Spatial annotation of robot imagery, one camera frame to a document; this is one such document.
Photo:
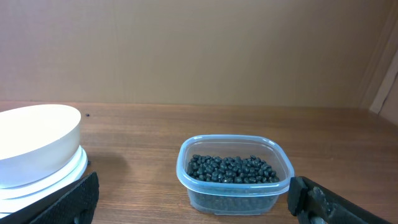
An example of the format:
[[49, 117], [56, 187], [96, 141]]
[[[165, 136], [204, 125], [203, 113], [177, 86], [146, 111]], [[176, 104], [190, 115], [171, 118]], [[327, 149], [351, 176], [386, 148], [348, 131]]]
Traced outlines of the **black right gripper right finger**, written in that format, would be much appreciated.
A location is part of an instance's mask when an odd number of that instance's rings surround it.
[[306, 177], [290, 179], [288, 210], [300, 224], [363, 224], [388, 221]]

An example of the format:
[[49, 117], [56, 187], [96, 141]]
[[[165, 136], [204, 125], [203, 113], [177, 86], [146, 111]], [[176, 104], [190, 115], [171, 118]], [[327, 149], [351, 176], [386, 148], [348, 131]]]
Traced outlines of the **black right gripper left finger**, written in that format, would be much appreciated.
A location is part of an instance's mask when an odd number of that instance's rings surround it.
[[1, 224], [91, 224], [99, 200], [99, 187], [97, 173], [91, 172], [1, 218]]

